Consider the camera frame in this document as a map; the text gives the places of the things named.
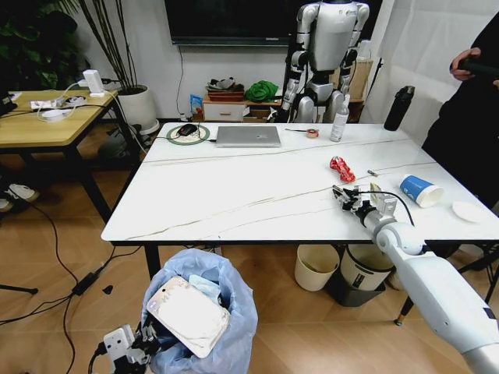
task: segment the black water bottle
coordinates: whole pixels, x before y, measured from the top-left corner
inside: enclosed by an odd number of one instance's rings
[[[386,130],[396,131],[398,129],[402,123],[402,119],[404,119],[405,113],[407,113],[407,110],[411,105],[415,90],[416,88],[414,88],[414,86],[405,86],[397,92],[393,105],[391,106],[390,114],[384,123]]]

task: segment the black tv screen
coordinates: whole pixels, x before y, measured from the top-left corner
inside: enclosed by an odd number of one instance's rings
[[[371,14],[361,35],[370,39],[382,0],[362,1]],[[176,45],[287,46],[303,0],[165,0]]]

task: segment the red snack bag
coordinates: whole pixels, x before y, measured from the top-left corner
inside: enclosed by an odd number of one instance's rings
[[[329,164],[330,168],[340,173],[340,179],[343,182],[352,183],[356,180],[355,175],[352,173],[345,160],[341,157],[333,157]]]

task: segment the beige bucket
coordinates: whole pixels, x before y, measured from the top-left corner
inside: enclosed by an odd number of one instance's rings
[[[296,257],[296,282],[307,291],[319,291],[339,263],[340,256],[332,245],[301,245]]]
[[[376,245],[349,245],[343,254],[342,276],[361,291],[376,290],[393,269],[393,263]]]

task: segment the clear plastic bottle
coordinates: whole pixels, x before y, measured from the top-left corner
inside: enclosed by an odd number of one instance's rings
[[[343,101],[342,107],[336,113],[334,117],[333,128],[331,129],[331,136],[329,139],[333,142],[339,142],[342,140],[343,132],[345,131],[346,122],[349,120],[350,110],[350,95],[345,95],[345,100]]]

